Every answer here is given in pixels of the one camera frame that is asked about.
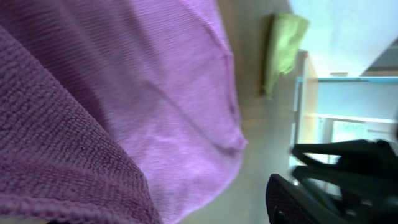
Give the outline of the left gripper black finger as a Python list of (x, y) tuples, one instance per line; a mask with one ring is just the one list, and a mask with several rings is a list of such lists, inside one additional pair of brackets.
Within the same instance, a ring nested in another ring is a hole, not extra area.
[(270, 224), (348, 224), (278, 174), (269, 177), (266, 208)]

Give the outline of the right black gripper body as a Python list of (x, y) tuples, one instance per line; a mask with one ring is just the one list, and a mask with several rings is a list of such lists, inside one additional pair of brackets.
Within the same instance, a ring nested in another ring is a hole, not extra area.
[(397, 156), (387, 141), (296, 144), (292, 175), (333, 214), (351, 223), (397, 223)]

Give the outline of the purple microfiber cloth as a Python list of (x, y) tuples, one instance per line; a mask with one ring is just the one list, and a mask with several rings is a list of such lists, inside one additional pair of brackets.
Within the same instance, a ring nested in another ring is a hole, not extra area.
[(164, 222), (236, 177), (246, 141), (215, 1), (3, 0), (1, 25), (139, 166)]

